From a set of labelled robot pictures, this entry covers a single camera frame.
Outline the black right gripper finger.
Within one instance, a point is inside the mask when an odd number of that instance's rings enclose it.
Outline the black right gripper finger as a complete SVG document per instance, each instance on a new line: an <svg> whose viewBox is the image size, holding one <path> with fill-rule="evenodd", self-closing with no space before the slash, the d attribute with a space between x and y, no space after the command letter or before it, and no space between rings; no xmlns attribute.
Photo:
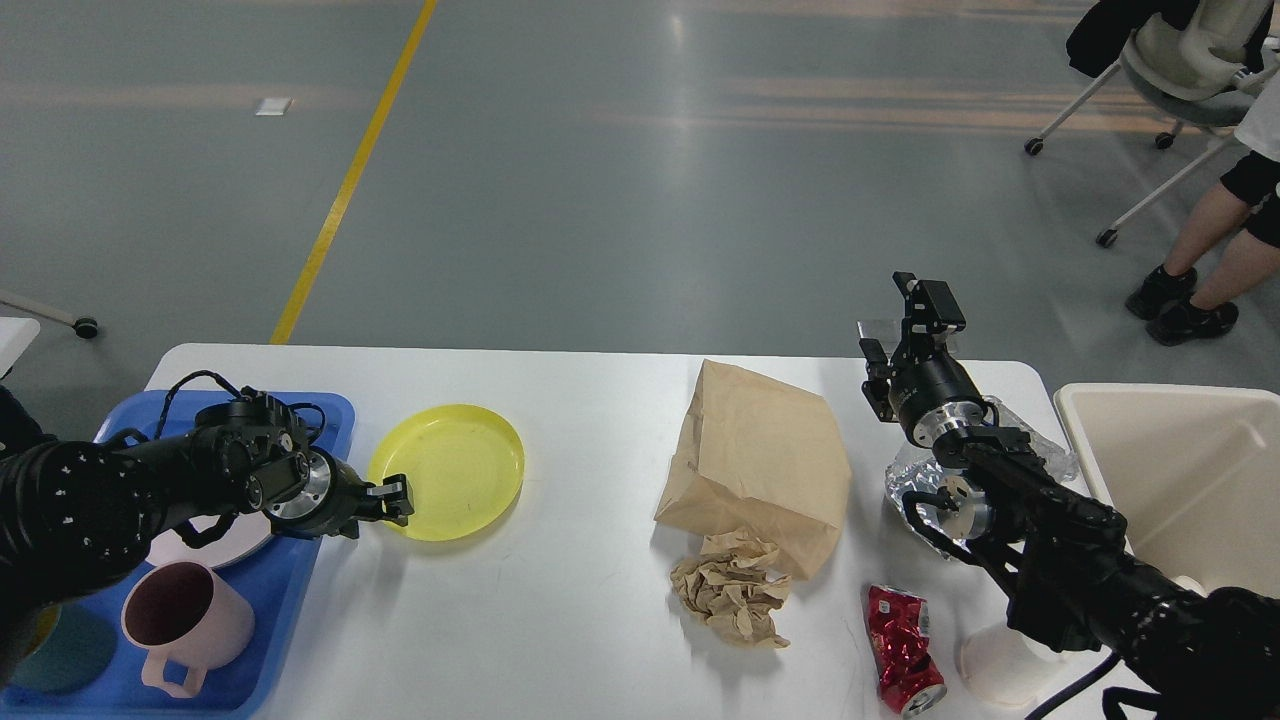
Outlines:
<svg viewBox="0 0 1280 720"><path fill-rule="evenodd" d="M891 401L892 380L896 369L879 340L861 340L860 350L865 360L867 379L861 392L877 419L882 423L897 423L899 414Z"/></svg>
<svg viewBox="0 0 1280 720"><path fill-rule="evenodd" d="M893 283L904 300L901 337L893 361L927 363L948 356L950 340L966 328L966 318L950 286L943 281L920 279L909 272L895 272Z"/></svg>

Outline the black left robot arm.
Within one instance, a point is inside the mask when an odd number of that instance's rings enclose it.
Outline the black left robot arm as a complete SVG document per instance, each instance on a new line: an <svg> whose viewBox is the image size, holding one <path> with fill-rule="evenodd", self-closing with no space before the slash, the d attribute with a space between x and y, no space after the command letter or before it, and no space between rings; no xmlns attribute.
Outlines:
<svg viewBox="0 0 1280 720"><path fill-rule="evenodd" d="M355 539L361 523L413 515L404 475L372 483L316 448L300 404L234 388L191 430L164 436L177 395L165 393L152 436L127 428L87 442L49 434L3 392L4 683L46 609L118 584L169 530L198 548L262 514L276 536Z"/></svg>

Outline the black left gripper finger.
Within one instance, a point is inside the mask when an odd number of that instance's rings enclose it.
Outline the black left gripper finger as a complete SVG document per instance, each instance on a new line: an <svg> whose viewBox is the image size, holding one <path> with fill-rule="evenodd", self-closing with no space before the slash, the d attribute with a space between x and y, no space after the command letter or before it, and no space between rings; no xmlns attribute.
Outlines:
<svg viewBox="0 0 1280 720"><path fill-rule="evenodd" d="M357 509L346 521L346 538L357 541L361 536L361 529L365 525L374 525L378 523L389 524L397 530L403 530L410 524L410 519L411 516L404 514L388 514L381 510Z"/></svg>
<svg viewBox="0 0 1280 720"><path fill-rule="evenodd" d="M378 512L415 512L412 486L406 474L394 474L380 484L365 488L367 501Z"/></svg>

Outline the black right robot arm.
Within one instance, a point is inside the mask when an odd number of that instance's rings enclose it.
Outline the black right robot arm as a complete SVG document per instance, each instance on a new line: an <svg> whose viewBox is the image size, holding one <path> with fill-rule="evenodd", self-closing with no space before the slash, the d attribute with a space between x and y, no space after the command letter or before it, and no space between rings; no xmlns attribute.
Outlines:
<svg viewBox="0 0 1280 720"><path fill-rule="evenodd" d="M1198 594L1125 548L1126 519L1059 483L1030 433L948 351L966 320L950 287L896 272L901 338L887 354L859 340L861 391L883 423L932 454L948 479L905 489L902 514L936 551L983 569L1007 597L1010 629L1052 651L1108 657L1033 712L1041 719L1125 665L1143 689L1110 687L1107 719L1275 719L1277 601L1240 587Z"/></svg>

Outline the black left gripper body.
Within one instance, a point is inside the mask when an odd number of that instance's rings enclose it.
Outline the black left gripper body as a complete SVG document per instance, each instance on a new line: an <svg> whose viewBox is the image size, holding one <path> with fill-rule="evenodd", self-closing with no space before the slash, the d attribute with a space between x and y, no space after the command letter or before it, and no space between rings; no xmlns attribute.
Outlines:
<svg viewBox="0 0 1280 720"><path fill-rule="evenodd" d="M316 448L308 452L308 473L300 492L265 509L274 536L315 539L323 536L360 537L360 525L372 520L370 484L346 461Z"/></svg>

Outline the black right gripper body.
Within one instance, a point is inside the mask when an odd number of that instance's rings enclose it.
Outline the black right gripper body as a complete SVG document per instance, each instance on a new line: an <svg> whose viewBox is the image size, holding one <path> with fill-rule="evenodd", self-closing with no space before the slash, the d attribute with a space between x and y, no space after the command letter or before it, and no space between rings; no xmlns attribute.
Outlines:
<svg viewBox="0 0 1280 720"><path fill-rule="evenodd" d="M891 364L886 373L879 419L900 425L918 448L933 447L951 430L979 427L987 415L984 397L950 354Z"/></svg>

